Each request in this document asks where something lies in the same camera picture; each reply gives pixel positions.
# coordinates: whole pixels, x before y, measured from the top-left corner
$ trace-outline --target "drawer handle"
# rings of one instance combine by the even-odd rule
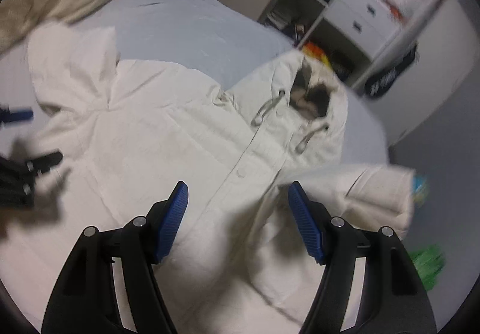
[[[354,28],[358,33],[362,33],[362,26],[361,26],[357,21],[354,21],[354,22],[353,22],[353,28]]]
[[[367,5],[367,11],[371,14],[372,17],[375,17],[376,11],[372,6]]]

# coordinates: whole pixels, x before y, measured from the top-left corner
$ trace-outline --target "white drawer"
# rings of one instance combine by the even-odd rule
[[[378,0],[341,0],[366,20],[384,38],[390,40],[397,34],[400,24],[393,20],[390,9]]]
[[[339,0],[327,9],[325,19],[350,38],[371,59],[381,52],[386,43],[385,38],[379,35],[366,20]]]

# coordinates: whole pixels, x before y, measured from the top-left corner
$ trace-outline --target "metal screw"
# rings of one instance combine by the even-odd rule
[[[96,232],[97,232],[97,230],[95,230],[95,227],[87,227],[87,228],[85,228],[85,230],[83,231],[83,235],[85,235],[85,236],[93,236],[93,235],[95,235]]]
[[[335,227],[343,227],[345,225],[345,220],[339,218],[338,216],[335,216],[334,218],[332,218],[330,223],[332,223],[332,225]]]
[[[145,224],[147,224],[147,219],[144,216],[139,216],[133,219],[133,225],[135,227],[143,227]]]
[[[394,232],[390,227],[382,228],[382,234],[385,236],[393,236]]]

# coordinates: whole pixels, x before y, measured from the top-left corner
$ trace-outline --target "drawstring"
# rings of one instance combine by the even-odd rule
[[[307,133],[303,139],[301,140],[300,143],[298,143],[298,145],[295,147],[295,151],[298,153],[298,154],[303,154],[303,152],[305,151],[305,149],[307,148],[307,144],[309,142],[309,140],[317,133],[317,132],[320,132],[320,131],[327,131],[328,128],[330,127],[330,124],[329,123],[323,123],[323,125],[309,133]]]
[[[258,127],[263,122],[263,118],[265,117],[265,115],[270,110],[272,110],[275,106],[277,106],[277,104],[280,102],[280,100],[283,98],[284,95],[285,95],[285,90],[280,90],[278,92],[278,97],[274,99],[270,99],[267,102],[265,102],[260,107],[260,109],[258,109],[258,112],[256,116],[253,118],[251,125],[253,125],[254,127]]]

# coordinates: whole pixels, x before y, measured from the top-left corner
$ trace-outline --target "bed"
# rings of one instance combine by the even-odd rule
[[[122,59],[155,59],[198,69],[228,89],[253,69],[292,47],[274,30],[231,11],[216,0],[112,0],[88,18],[78,29],[114,26]],[[25,42],[0,59],[0,99],[10,108],[32,107],[29,124],[2,128],[0,153],[19,155],[17,140],[42,128],[49,117],[40,109],[25,60]],[[353,92],[348,91],[342,163],[387,163],[386,138],[380,123]],[[0,244],[8,229],[25,216],[5,217]],[[40,328],[41,316],[30,310],[25,294],[17,292],[15,276],[0,265],[0,278],[20,310]]]

